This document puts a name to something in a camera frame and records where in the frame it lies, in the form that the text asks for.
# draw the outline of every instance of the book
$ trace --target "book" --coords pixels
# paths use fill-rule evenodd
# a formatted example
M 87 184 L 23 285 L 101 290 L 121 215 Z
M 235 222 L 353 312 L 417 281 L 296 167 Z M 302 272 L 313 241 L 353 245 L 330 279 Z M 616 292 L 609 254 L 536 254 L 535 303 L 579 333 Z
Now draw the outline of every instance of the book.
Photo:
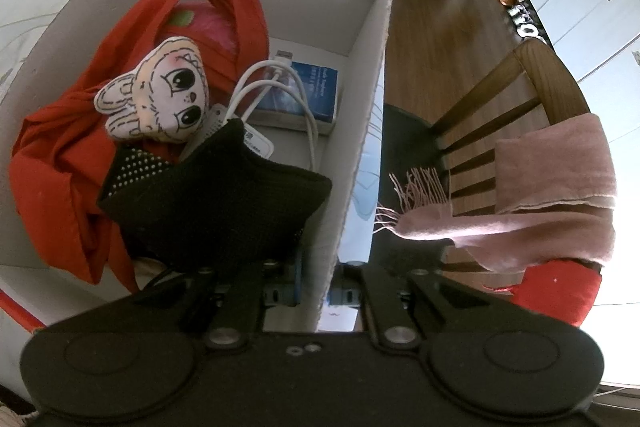
M 330 134 L 337 113 L 338 71 L 303 62 L 292 62 L 291 67 L 296 70 L 305 87 L 309 109 L 318 124 L 318 133 Z M 278 81 L 298 90 L 295 80 L 286 71 Z M 249 122 L 252 125 L 306 131 L 306 119 L 300 104 L 289 93 L 274 87 L 260 100 Z

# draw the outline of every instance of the black mask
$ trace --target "black mask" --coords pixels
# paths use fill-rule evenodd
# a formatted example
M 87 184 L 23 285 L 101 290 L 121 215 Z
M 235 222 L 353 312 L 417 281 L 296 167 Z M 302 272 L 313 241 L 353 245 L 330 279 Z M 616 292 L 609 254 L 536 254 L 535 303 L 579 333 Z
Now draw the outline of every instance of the black mask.
M 287 257 L 331 187 L 321 174 L 256 155 L 242 121 L 231 120 L 176 165 L 119 147 L 98 206 L 127 244 L 167 266 L 227 271 Z

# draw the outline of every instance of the cartoon face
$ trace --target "cartoon face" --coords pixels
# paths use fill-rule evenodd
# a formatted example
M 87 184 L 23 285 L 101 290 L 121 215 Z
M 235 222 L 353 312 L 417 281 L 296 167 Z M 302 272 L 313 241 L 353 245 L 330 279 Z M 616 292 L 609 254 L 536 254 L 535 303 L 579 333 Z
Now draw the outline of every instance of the cartoon face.
M 94 105 L 109 115 L 107 133 L 116 140 L 187 141 L 209 108 L 209 86 L 195 42 L 165 40 L 135 70 L 104 86 Z

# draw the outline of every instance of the black chair seat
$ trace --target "black chair seat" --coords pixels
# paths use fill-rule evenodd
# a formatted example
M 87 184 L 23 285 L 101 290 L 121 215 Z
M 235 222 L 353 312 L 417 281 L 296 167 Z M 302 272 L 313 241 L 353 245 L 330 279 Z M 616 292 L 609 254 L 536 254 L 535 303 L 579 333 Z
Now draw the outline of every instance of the black chair seat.
M 387 208 L 400 211 L 398 195 L 389 174 L 395 174 L 405 185 L 406 173 L 412 168 L 435 168 L 440 181 L 449 191 L 449 175 L 436 136 L 429 123 L 400 108 L 385 103 L 382 121 L 382 157 L 378 201 Z M 445 249 L 453 245 L 440 241 L 409 241 L 390 230 L 373 235 L 369 262 L 381 266 L 395 277 L 403 277 L 416 268 L 436 269 Z

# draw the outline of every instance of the wooden floor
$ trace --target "wooden floor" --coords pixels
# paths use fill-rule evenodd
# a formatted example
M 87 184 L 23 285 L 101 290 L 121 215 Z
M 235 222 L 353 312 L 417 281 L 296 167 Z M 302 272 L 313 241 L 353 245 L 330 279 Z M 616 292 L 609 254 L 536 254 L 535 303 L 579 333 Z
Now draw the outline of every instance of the wooden floor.
M 520 41 L 498 0 L 395 0 L 386 48 L 385 102 L 433 123 Z M 529 100 L 532 89 L 526 77 L 519 79 L 447 135 L 445 143 L 491 120 L 496 116 L 496 110 L 504 111 Z M 546 125 L 548 121 L 540 108 L 500 134 L 455 153 L 455 158 L 448 158 L 449 166 L 493 147 L 497 137 L 519 136 Z M 468 184 L 493 176 L 488 169 L 493 166 L 454 176 L 452 190 L 456 189 L 456 183 Z M 495 195 L 489 193 L 456 201 L 454 211 L 494 203 Z M 468 255 L 452 249 L 449 258 L 466 261 Z M 519 280 L 519 276 L 513 275 L 456 278 L 476 287 L 482 287 L 483 283 L 508 285 Z

